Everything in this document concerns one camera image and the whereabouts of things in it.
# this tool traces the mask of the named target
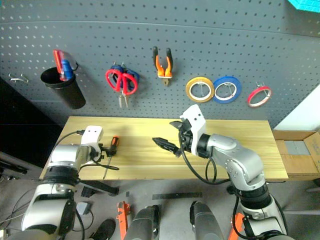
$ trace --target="gray floor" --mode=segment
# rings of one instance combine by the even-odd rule
[[[86,231],[86,237],[94,232],[100,223],[106,218],[115,218],[117,215],[117,203],[126,201],[132,205],[131,218],[140,209],[147,205],[161,205],[161,225],[160,240],[192,240],[194,233],[189,223],[189,207],[194,200],[200,200],[210,207],[219,221],[225,239],[231,229],[230,219],[235,204],[235,196],[226,192],[228,183],[219,186],[210,186],[199,180],[132,180],[132,181],[113,181],[107,182],[111,186],[120,186],[120,193],[116,197],[108,194],[97,193],[90,198],[81,197],[82,186],[78,185],[76,202],[90,201],[93,203],[92,211],[94,223]],[[11,180],[0,183],[0,221],[5,219],[18,200],[27,190],[35,188],[37,182],[30,180]],[[278,199],[281,206],[286,210],[314,210],[320,209],[320,192],[305,192],[308,188],[314,188],[312,181],[289,181],[285,183],[271,183],[268,185],[270,192]],[[201,192],[202,198],[180,198],[167,200],[152,200],[153,194],[167,193],[189,193]],[[33,191],[27,194],[20,202],[19,206],[28,202],[32,197]],[[289,215],[286,214],[288,221],[289,235],[296,240],[315,240],[320,239],[320,216],[315,215]],[[11,231],[20,229],[22,217],[14,219],[10,228]],[[90,224],[91,216],[83,217],[85,227]],[[81,233],[70,232],[67,240],[78,240]],[[120,232],[117,228],[112,240],[120,240]]]

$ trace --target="gray pegboard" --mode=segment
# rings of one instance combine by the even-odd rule
[[[269,120],[275,127],[320,82],[320,15],[295,10],[287,1],[4,1],[0,23],[1,77],[30,78],[10,84],[59,124],[71,115],[177,118],[193,104],[189,79],[235,76],[242,93],[232,103],[201,103],[207,119]],[[173,79],[163,86],[152,61],[153,46],[164,60],[173,55]],[[74,55],[77,82],[87,104],[68,109],[40,81],[54,66],[52,50]],[[118,107],[105,81],[113,61],[141,75],[130,108]],[[256,82],[273,97],[249,108]]]

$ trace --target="wooden table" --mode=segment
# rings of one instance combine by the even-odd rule
[[[127,118],[127,117],[87,117],[71,116],[65,124],[60,136],[85,129],[89,125],[102,126],[101,143],[109,147],[114,135],[120,142],[117,153],[112,157],[111,165],[119,171],[108,170],[105,180],[134,179],[195,179],[196,176],[188,169],[182,156],[175,157],[171,152],[157,146],[152,138],[161,137],[179,145],[178,130],[169,124],[177,119],[159,118]],[[268,121],[253,120],[206,120],[206,133],[230,136],[239,140],[246,148],[252,149],[261,157],[264,164],[265,178],[269,180],[286,180],[288,175],[278,151]],[[79,144],[81,136],[71,135],[62,144]],[[204,176],[207,159],[187,157],[196,171]],[[108,158],[101,161],[107,164]],[[46,172],[44,168],[40,178]],[[212,177],[213,168],[209,168]],[[103,180],[105,169],[88,166],[81,170],[82,180]],[[217,178],[228,177],[224,168],[217,166]]]

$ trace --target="shoe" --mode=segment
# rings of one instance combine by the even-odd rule
[[[98,229],[91,235],[94,240],[109,240],[116,229],[116,222],[112,218],[104,220]]]

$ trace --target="black cup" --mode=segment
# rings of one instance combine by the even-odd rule
[[[60,80],[60,74],[56,67],[49,68],[41,74],[41,80],[44,84],[54,91],[61,100],[71,109],[82,108],[86,104],[77,82],[76,76],[67,81]]]

